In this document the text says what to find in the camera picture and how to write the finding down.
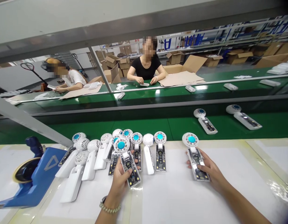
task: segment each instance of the hair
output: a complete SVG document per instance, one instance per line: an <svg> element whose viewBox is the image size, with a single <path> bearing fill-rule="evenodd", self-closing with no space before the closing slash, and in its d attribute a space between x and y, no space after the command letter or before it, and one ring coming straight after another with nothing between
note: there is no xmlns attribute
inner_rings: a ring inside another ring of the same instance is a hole
<svg viewBox="0 0 288 224"><path fill-rule="evenodd" d="M61 62L59 59L56 59L56 58L48 58L48 59L46 60L46 62L49 63L49 64L52 64L53 67L54 67L54 69L55 69L56 67L58 67L57 64L62 64L62 62ZM73 67L70 67L70 66L69 66L69 68L70 68L71 70L75 70L75 71L77 71L78 73L80 73L78 70L74 69Z"/></svg>
<svg viewBox="0 0 288 224"><path fill-rule="evenodd" d="M148 40L148 39L151 39L151 42L152 42L152 46L153 46L153 50L156 51L157 49L157 38L155 36L151 37L151 36L147 36L147 37L144 37L144 43Z"/></svg>

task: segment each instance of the black t-shirt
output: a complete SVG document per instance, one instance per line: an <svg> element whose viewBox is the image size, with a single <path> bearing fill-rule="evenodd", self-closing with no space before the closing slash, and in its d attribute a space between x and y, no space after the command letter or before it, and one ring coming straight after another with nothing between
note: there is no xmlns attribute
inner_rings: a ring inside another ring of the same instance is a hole
<svg viewBox="0 0 288 224"><path fill-rule="evenodd" d="M137 73L137 76L142 77L144 80L152 79L155 74L155 71L158 69L160 65L161 63L157 56L151 59L151 65L147 69L143 67L140 57L135 59L131 64L131 66L135 68L135 72Z"/></svg>

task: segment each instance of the black pallet jack handle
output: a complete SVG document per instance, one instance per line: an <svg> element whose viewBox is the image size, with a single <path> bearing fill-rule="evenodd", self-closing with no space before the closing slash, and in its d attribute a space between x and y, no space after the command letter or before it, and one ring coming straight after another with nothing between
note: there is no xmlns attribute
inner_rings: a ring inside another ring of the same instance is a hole
<svg viewBox="0 0 288 224"><path fill-rule="evenodd" d="M46 86L48 86L48 83L34 71L35 66L32 63L25 62L21 63L20 66L25 70L32 71L36 76L38 76L39 79L42 80L42 82L44 82Z"/></svg>
<svg viewBox="0 0 288 224"><path fill-rule="evenodd" d="M78 61L78 56L77 56L76 54L71 54L71 56L72 56L75 60L77 60L77 62L78 62L78 64L80 65L81 69L82 69L83 71L85 71L85 70L83 69L82 65L80 64L80 62Z"/></svg>

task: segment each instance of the worker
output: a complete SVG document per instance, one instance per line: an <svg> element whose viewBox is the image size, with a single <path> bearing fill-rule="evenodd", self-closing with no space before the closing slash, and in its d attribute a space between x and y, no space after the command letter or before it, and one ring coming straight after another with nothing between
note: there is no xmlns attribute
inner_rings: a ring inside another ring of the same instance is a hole
<svg viewBox="0 0 288 224"><path fill-rule="evenodd" d="M241 193L239 193L223 176L217 165L209 158L209 156L199 149L204 158L204 166L198 165L198 168L210 175L210 184L218 191L230 205L235 215L241 223L270 223ZM191 169L191 163L188 160L188 168ZM124 195L126 187L126 180L132 173L128 170L124 173L121 160L118 160L114 171L113 183L107 198L104 201L106 212L102 209L95 224L114 224L116 223L118 212L111 213L109 209L116 209L119 207L120 201Z"/></svg>
<svg viewBox="0 0 288 224"><path fill-rule="evenodd" d="M150 85L153 85L168 75L156 54L157 42L156 37L143 38L143 55L132 62L127 73L128 80L143 84L144 80L151 79ZM158 76L154 76L156 70L159 73Z"/></svg>
<svg viewBox="0 0 288 224"><path fill-rule="evenodd" d="M56 76L62 77L65 81L64 84L57 86L54 90L58 93L63 93L67 91L79 90L85 84L87 84L86 79L82 76L80 72L69 67L63 61L56 58L48 58L42 63L41 68L48 72L53 72Z"/></svg>

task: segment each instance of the woman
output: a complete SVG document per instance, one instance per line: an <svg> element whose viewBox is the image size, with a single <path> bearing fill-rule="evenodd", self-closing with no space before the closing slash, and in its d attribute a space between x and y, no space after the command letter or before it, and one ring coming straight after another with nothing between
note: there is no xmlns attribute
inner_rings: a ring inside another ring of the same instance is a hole
<svg viewBox="0 0 288 224"><path fill-rule="evenodd" d="M57 86L54 90L58 93L81 89L87 81L77 70L69 67L63 61L56 58L48 58L42 63L41 68L55 75L62 77L64 84Z"/></svg>
<svg viewBox="0 0 288 224"><path fill-rule="evenodd" d="M167 72L163 68L156 54L157 39L156 37L145 37L143 40L143 55L135 59L127 73L127 79L130 81L137 81L143 84L144 80L151 79L150 85L166 77Z"/></svg>

